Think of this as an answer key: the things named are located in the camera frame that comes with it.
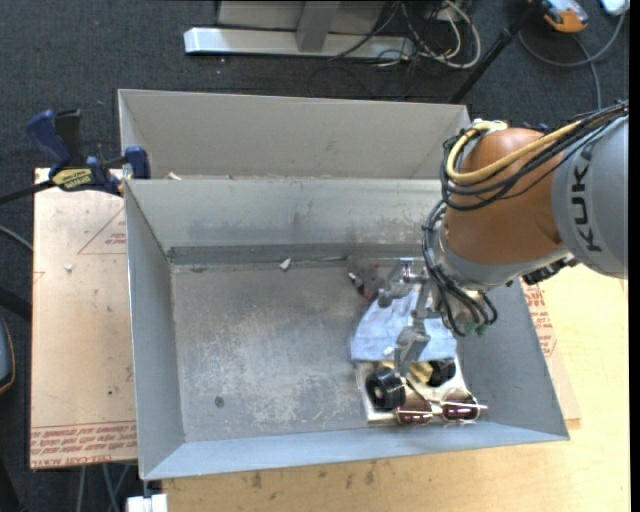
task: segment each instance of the blue clamp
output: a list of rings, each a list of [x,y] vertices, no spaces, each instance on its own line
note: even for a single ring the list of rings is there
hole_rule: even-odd
[[[122,180],[109,171],[111,166],[128,164],[131,170],[123,178],[149,179],[151,167],[140,146],[130,146],[120,158],[101,162],[95,156],[86,159],[79,149],[80,111],[55,115],[45,110],[27,124],[27,135],[36,147],[53,160],[49,181],[67,192],[98,190],[121,196]]]

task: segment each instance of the black object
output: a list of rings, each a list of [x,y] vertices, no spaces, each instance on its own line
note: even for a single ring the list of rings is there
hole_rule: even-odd
[[[458,89],[449,103],[460,103],[460,100],[465,97],[471,87],[480,79],[491,63],[500,55],[500,52],[512,41],[512,39],[518,34],[522,25],[524,25],[534,14],[549,13],[551,12],[551,6],[546,0],[527,0],[527,8],[522,15],[508,28],[503,28],[498,36],[498,39],[493,43],[491,48],[487,51],[482,60],[473,69],[467,80],[462,84],[462,87]]]
[[[429,386],[442,386],[445,382],[453,379],[456,374],[456,362],[453,359],[429,361],[429,365],[433,370],[429,382],[427,382]]]
[[[24,508],[20,508],[20,501],[13,488],[13,484],[9,479],[6,468],[0,458],[0,512],[18,512],[26,511]]]
[[[15,293],[0,286],[0,306],[13,311],[27,321],[31,321],[31,304],[18,297]]]
[[[9,330],[0,316],[0,395],[13,383],[15,363]]]
[[[371,373],[366,380],[365,386],[369,399],[376,407],[389,411],[400,407],[407,399],[404,384],[393,369],[382,366],[374,373]]]

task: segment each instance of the sunglasses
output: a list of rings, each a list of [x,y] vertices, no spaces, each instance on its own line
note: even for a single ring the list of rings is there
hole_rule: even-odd
[[[395,414],[403,425],[426,425],[435,417],[445,423],[473,423],[486,408],[469,391],[456,388],[447,391],[439,402],[408,398],[404,405],[395,409]]]

